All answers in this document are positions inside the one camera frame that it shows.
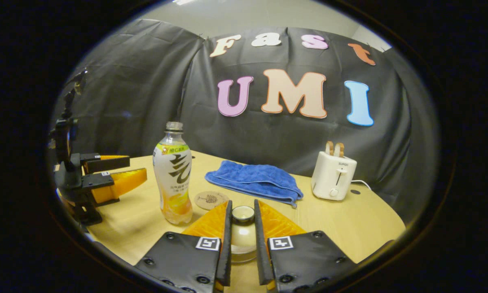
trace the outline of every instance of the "orange foam pad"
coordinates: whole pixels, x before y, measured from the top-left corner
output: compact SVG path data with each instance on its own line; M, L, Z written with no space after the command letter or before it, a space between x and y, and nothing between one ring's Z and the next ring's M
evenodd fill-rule
M112 160L114 158L122 158L127 156L119 156L119 155L102 155L101 160Z
M198 237L218 237L221 241L224 241L227 206L228 202L226 201L214 207L186 228L182 234Z
M102 203L112 199L118 199L128 191L143 184L147 180L147 171L145 168L111 173L114 185L92 189L95 202Z
M259 202L262 227L264 230L264 239L283 237L306 233L306 231L297 224L293 223L286 216L282 215L276 209L268 206L262 201Z

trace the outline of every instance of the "black cloth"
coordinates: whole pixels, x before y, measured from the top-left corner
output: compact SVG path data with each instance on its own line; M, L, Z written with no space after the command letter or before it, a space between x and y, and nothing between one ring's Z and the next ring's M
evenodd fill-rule
M203 38L178 26L139 19L112 33L77 65L88 69L73 152L151 155L177 111L182 81ZM65 87L62 96L71 89ZM55 107L55 119L63 111Z
M277 46L254 47L255 36L280 34ZM367 182L389 204L402 189L411 130L409 102L393 65L382 52L358 41L305 28L260 28L240 33L242 38L224 55L210 57L216 40L208 39L193 59L182 101L180 120L185 141L194 150L246 164L269 164L291 174L312 176L319 151L328 140L345 145L345 156L358 162L354 179ZM320 35L329 48L302 45L302 35ZM356 56L348 44L360 44L376 65ZM295 85L306 72L326 76L323 84L324 119L305 117L299 109L290 114L265 113L261 106L268 94L266 69L283 69ZM233 80L229 104L235 105L240 87L236 80L253 76L246 110L227 117L218 111L218 82ZM347 120L352 111L350 91L344 82L369 86L367 97L372 126Z
M410 144L400 178L403 188L391 202L392 208L408 224L432 195L440 161L440 123L432 95L412 65L394 48L385 51L384 55L400 76L410 105Z

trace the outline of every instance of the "small bowl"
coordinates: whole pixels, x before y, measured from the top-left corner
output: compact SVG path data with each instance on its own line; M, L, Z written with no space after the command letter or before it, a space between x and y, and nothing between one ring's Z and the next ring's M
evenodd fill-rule
M244 263L257 257L255 210L237 206L231 211L231 262Z

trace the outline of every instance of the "bottle cap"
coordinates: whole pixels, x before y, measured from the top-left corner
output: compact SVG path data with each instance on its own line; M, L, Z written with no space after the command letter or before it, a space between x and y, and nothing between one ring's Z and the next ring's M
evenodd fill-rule
M169 121L166 123L166 130L181 131L182 130L182 123L181 122Z

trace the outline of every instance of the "pink letter u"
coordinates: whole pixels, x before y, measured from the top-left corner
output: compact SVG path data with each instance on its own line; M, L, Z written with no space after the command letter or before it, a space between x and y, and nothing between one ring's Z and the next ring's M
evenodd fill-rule
M218 111L224 116L238 116L244 112L248 106L249 84L253 81L253 76L242 76L237 79L240 85L239 102L235 106L229 105L229 87L233 80L227 79L218 83Z

